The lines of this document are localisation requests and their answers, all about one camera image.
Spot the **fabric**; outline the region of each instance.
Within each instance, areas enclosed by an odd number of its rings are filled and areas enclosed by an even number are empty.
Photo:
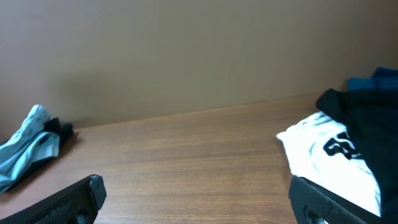
[[[58,118],[54,118],[44,123],[43,131],[57,134],[60,138],[59,148],[62,149],[62,146],[66,143],[66,141],[73,136],[73,125],[71,123],[66,123],[63,126],[61,126],[60,120]],[[48,156],[45,159],[34,161],[27,168],[27,170],[21,175],[21,177],[7,189],[7,191],[12,190],[15,186],[20,184],[22,181],[24,181],[26,178],[28,178],[37,170],[45,167],[49,162],[53,161],[55,158],[56,158],[55,156]]]
[[[0,146],[0,193],[6,191],[35,161],[58,156],[59,136],[41,132],[50,113],[35,105],[21,128]]]
[[[398,90],[327,90],[317,108],[347,128],[381,192],[381,217],[398,220]]]
[[[398,70],[377,68],[372,78],[350,78],[348,90],[398,89]]]
[[[346,127],[322,112],[279,133],[293,175],[328,189],[380,217],[380,192]]]

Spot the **black print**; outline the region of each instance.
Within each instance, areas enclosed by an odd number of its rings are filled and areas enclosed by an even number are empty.
[[[340,133],[336,138],[331,138],[323,146],[323,150],[329,155],[334,156],[336,153],[343,153],[347,159],[362,159],[362,155],[351,147],[349,144],[351,140],[349,139],[346,132]]]

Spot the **clothing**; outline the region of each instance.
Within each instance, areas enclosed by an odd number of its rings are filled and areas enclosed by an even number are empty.
[[[60,120],[58,118],[54,118],[44,123],[43,131],[58,135],[60,138],[59,148],[61,149],[62,146],[66,143],[66,141],[73,136],[73,125],[71,123],[66,123],[63,126],[61,126]],[[28,178],[37,170],[45,167],[49,162],[53,161],[55,158],[56,158],[55,156],[48,156],[45,159],[34,161],[27,168],[27,170],[21,175],[21,177],[7,189],[7,191],[12,190],[15,186],[20,184],[22,181],[24,181],[26,178]]]
[[[347,128],[381,192],[381,217],[398,220],[398,90],[327,90],[317,108]]]
[[[59,136],[41,132],[50,113],[35,105],[21,128],[0,146],[0,194],[35,161],[58,156]]]
[[[323,112],[279,133],[291,173],[380,216],[380,192],[372,172],[354,148],[346,127]]]
[[[398,89],[398,70],[377,68],[372,78],[350,78],[348,90]]]

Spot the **plain wall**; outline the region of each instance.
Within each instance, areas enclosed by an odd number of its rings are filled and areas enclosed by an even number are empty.
[[[34,104],[91,126],[339,88],[398,66],[397,7],[0,0],[0,136]]]

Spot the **wooden table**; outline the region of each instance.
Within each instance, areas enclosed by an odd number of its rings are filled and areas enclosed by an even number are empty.
[[[317,96],[79,129],[59,159],[0,196],[0,218],[100,174],[96,223],[295,223],[275,135],[315,112]]]

